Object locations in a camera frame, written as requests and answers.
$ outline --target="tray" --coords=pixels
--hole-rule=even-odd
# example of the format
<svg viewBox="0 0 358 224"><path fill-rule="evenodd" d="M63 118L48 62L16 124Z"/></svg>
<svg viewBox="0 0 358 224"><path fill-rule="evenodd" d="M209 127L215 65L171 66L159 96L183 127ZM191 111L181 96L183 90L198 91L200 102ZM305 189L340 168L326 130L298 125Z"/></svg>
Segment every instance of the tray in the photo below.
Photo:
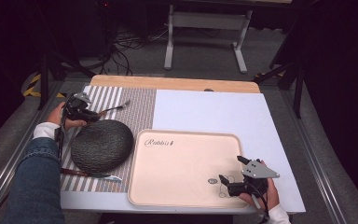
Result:
<svg viewBox="0 0 358 224"><path fill-rule="evenodd" d="M242 181L238 137L226 133L143 130L137 136L129 200L136 205L242 208L219 175Z"/></svg>

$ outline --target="denim sleeve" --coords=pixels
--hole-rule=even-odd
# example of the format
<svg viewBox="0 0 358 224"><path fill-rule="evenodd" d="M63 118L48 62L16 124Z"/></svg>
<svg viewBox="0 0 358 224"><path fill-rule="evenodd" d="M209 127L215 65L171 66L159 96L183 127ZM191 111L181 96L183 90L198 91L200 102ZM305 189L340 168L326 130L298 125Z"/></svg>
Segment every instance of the denim sleeve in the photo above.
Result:
<svg viewBox="0 0 358 224"><path fill-rule="evenodd" d="M58 154L57 144L50 138L30 142L17 168L1 223L64 223Z"/></svg>

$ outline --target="white desk frame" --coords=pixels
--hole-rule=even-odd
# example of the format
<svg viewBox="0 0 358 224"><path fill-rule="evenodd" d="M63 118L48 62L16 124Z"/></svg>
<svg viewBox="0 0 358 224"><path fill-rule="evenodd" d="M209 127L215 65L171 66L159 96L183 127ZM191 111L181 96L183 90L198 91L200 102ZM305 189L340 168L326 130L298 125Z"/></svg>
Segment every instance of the white desk frame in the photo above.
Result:
<svg viewBox="0 0 358 224"><path fill-rule="evenodd" d="M246 73L247 68L242 56L241 47L249 22L252 17L252 10L248 10L246 15L221 15L192 12L174 12L173 5L170 6L168 17L168 44L165 54L164 69L172 68L173 55L173 27L191 27L191 28L210 28L225 30L240 30L240 37L237 42L232 44L237 63L241 73Z"/></svg>

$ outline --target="person's left hand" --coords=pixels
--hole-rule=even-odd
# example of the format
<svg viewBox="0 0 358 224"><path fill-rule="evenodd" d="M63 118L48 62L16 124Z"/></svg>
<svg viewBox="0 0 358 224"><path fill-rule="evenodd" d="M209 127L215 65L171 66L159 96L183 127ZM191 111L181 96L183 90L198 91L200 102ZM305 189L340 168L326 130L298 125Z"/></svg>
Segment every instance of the person's left hand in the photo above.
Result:
<svg viewBox="0 0 358 224"><path fill-rule="evenodd" d="M48 115L48 120L46 120L46 121L60 125L61 124L62 107L64 104L65 104L65 102L61 102L57 107L55 107L53 109L53 111L51 111L51 113ZM87 122L82 119L78 119L78 120L67 119L65 121L65 130L68 130L68 129L74 128L74 127L82 127L82 126L86 126L86 125L87 125Z"/></svg>

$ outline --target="black textured cushion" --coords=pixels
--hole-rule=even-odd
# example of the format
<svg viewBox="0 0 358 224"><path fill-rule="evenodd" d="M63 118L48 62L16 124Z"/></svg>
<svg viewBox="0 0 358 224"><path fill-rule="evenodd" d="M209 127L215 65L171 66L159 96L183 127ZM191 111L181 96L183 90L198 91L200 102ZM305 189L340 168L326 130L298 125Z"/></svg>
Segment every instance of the black textured cushion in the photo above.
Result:
<svg viewBox="0 0 358 224"><path fill-rule="evenodd" d="M83 128L72 144L72 160L84 172L105 173L126 160L133 135L127 125L112 119L99 120Z"/></svg>

